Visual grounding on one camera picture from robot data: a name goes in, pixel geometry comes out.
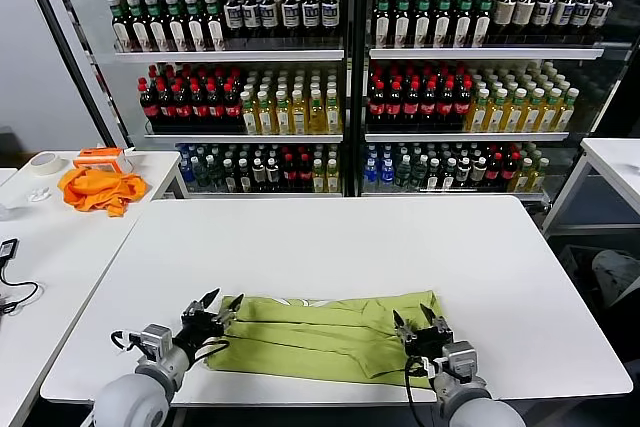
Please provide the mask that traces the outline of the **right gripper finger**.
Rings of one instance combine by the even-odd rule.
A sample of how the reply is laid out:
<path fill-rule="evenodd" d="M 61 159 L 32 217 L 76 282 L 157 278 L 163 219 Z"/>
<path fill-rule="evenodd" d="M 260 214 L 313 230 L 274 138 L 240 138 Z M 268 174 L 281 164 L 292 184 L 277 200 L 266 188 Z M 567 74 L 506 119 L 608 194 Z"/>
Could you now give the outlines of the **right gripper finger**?
<path fill-rule="evenodd" d="M 439 333 L 449 331 L 449 326 L 442 316 L 438 316 L 431 308 L 426 307 L 424 304 L 420 304 L 420 309 L 431 327 L 436 328 Z"/>
<path fill-rule="evenodd" d="M 396 310 L 393 311 L 393 319 L 396 335 L 401 339 L 401 342 L 404 345 L 413 343 L 416 340 L 415 332 Z"/>

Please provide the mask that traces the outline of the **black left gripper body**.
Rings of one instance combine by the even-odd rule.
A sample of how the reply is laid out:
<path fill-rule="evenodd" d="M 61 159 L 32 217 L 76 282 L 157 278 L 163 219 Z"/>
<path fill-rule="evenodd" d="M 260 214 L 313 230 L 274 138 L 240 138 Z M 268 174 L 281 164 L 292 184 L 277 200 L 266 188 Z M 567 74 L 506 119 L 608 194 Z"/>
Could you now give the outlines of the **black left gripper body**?
<path fill-rule="evenodd" d="M 214 313 L 198 310 L 182 316 L 179 344 L 182 348 L 201 348 L 209 338 L 224 335 L 225 323 Z"/>

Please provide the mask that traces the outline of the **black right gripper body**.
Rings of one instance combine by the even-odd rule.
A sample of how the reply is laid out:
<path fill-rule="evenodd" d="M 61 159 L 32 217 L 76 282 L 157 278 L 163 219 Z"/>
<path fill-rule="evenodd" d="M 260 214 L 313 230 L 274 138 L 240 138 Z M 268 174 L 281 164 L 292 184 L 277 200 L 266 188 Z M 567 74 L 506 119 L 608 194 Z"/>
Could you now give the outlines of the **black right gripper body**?
<path fill-rule="evenodd" d="M 417 331 L 409 330 L 402 335 L 402 342 L 408 357 L 433 360 L 442 356 L 443 347 L 452 343 L 453 338 L 450 329 L 432 326 Z"/>

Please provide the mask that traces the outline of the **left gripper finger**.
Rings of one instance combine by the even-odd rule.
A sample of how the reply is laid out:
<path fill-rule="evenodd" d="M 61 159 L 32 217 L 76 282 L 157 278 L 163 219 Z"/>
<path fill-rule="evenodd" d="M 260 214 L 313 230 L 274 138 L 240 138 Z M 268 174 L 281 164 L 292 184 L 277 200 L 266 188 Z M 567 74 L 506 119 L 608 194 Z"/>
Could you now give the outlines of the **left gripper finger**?
<path fill-rule="evenodd" d="M 228 304 L 223 305 L 216 314 L 216 324 L 222 330 L 226 330 L 236 318 L 237 312 L 241 307 L 244 295 L 240 294 L 234 297 Z"/>
<path fill-rule="evenodd" d="M 212 320 L 216 314 L 210 312 L 208 308 L 216 300 L 219 292 L 220 289 L 216 288 L 207 292 L 200 300 L 196 300 L 192 307 L 192 317 L 198 320 Z"/>

